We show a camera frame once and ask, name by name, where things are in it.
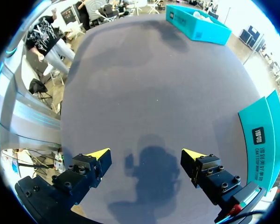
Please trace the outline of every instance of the chair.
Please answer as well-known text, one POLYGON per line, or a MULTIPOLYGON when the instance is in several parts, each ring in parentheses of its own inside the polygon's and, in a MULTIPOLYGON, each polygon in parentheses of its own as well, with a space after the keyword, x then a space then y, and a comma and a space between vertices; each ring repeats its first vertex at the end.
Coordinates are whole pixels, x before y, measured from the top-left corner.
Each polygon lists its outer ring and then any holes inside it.
POLYGON ((55 86, 54 79, 56 79, 56 78, 60 78, 60 79, 61 79, 62 85, 64 85, 64 82, 63 82, 63 79, 62 79, 62 77, 61 77, 60 71, 57 71, 56 69, 54 69, 54 67, 53 67, 50 63, 48 63, 47 68, 46 68, 45 71, 43 72, 43 75, 44 75, 44 76, 47 76, 48 74, 51 75, 51 79, 52 79, 52 82, 53 82, 53 85, 54 85, 54 86, 55 86))
POLYGON ((101 6, 100 9, 95 11, 95 13, 98 14, 107 22, 114 21, 119 15, 118 10, 113 10, 112 5, 110 4, 101 6))
POLYGON ((53 98, 50 94, 47 93, 48 89, 46 86, 37 79, 32 79, 30 86, 29 86, 29 92, 33 95, 35 93, 38 94, 38 98, 44 103, 46 102, 47 106, 50 107, 50 104, 47 102, 46 99, 53 98))
POLYGON ((135 9, 137 15, 139 15, 139 10, 142 11, 142 7, 147 6, 147 0, 136 0, 134 4, 128 5, 127 8, 135 9))
POLYGON ((157 14, 160 14, 158 12, 158 10, 155 9, 156 7, 158 7, 158 4, 160 3, 160 1, 161 0, 156 0, 153 4, 147 4, 147 6, 150 7, 148 14, 151 14, 152 12, 156 12, 157 14))

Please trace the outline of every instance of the floor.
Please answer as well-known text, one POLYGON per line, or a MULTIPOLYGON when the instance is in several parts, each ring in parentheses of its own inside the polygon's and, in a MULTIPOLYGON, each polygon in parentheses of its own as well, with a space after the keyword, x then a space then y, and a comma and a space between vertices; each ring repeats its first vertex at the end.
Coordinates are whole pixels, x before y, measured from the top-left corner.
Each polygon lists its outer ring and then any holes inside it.
MULTIPOLYGON (((141 14, 147 14, 150 10, 149 7, 142 8, 140 11, 141 14)), ((72 49, 74 51, 79 47, 79 43, 81 42, 83 36, 77 37, 74 41, 72 41, 72 49)), ((244 63, 245 60, 251 54, 251 49, 248 48, 245 44, 243 44, 234 34, 232 34, 227 42, 227 46, 233 51, 233 53, 238 57, 240 62, 244 63)), ((70 62, 65 60, 65 63, 70 66, 70 62)), ((255 53, 251 58, 244 64, 245 69, 250 75, 254 85, 256 86, 259 94, 261 96, 267 96, 272 90, 277 89, 280 94, 279 87, 277 86, 272 74, 270 72, 269 66, 266 60, 259 54, 255 53)), ((66 76, 63 76, 63 80, 66 85, 66 76)), ((46 83, 46 87, 49 90, 49 94, 53 96, 53 104, 55 107, 62 101, 63 99, 63 91, 64 85, 61 84, 60 80, 55 80, 56 85, 54 86, 52 80, 49 80, 46 83)), ((51 175, 55 174, 54 170, 48 170, 47 176, 51 177, 51 175)), ((74 206, 73 211, 76 213, 85 216, 83 210, 79 206, 74 206)))

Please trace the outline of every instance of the teal cardboard box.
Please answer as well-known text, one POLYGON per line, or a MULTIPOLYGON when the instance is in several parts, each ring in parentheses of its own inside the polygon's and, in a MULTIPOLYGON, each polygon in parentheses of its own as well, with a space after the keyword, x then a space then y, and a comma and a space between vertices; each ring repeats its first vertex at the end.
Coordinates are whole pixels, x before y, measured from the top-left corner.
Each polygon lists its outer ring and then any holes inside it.
POLYGON ((280 172, 280 100, 276 90, 241 110, 247 159, 247 182, 272 188, 280 172))
POLYGON ((166 20, 193 41, 225 45, 231 35, 231 30, 214 17, 189 7, 167 5, 166 20), (194 17, 193 13, 195 11, 198 11, 204 17, 209 17, 212 23, 194 17))

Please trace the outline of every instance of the bolt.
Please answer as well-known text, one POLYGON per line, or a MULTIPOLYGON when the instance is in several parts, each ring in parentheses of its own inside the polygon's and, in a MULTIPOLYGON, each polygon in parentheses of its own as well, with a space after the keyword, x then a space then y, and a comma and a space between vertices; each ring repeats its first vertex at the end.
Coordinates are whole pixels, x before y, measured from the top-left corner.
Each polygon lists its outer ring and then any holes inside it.
POLYGON ((35 192, 36 192, 36 191, 39 191, 39 187, 38 187, 37 185, 33 186, 32 189, 33 189, 35 192))
POLYGON ((206 172, 207 175, 212 175, 213 174, 213 170, 212 169, 208 169, 206 172))
POLYGON ((85 174, 85 172, 86 172, 86 170, 85 170, 84 168, 79 169, 79 174, 84 175, 84 174, 85 174))
POLYGON ((65 182, 64 186, 68 189, 71 189, 71 187, 72 187, 70 182, 65 182))
POLYGON ((224 170, 224 166, 222 166, 222 165, 220 165, 218 168, 219 168, 219 171, 224 170))
POLYGON ((222 190, 226 190, 227 187, 228 187, 228 183, 224 182, 224 183, 221 184, 221 189, 222 190))
POLYGON ((30 191, 26 191, 25 195, 26 195, 26 197, 30 197, 31 196, 31 192, 30 191))
POLYGON ((235 183, 239 183, 241 181, 241 178, 239 176, 234 176, 233 181, 235 183))

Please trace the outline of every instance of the gray table surface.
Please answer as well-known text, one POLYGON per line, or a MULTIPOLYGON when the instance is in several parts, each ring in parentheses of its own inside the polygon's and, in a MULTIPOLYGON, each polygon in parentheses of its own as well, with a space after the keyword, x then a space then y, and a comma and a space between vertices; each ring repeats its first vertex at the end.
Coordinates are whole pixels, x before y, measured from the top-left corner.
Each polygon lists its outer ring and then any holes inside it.
POLYGON ((220 208, 180 166, 182 148, 213 153, 246 184, 238 111, 259 99, 227 46, 194 42, 165 15, 123 18, 89 30, 66 82, 62 147, 111 148, 112 166, 81 205, 113 223, 213 223, 220 208))

